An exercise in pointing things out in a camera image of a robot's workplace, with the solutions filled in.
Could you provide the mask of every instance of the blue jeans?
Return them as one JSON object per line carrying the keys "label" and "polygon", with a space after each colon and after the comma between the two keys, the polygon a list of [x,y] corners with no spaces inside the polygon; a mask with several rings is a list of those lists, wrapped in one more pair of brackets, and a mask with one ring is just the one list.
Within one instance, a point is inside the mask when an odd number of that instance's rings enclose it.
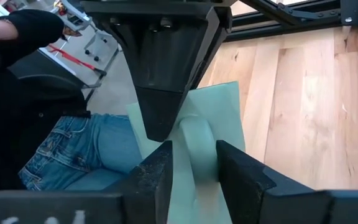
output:
{"label": "blue jeans", "polygon": [[141,161],[127,116],[64,116],[19,171],[19,177],[29,190],[63,190],[97,169],[124,177]]}

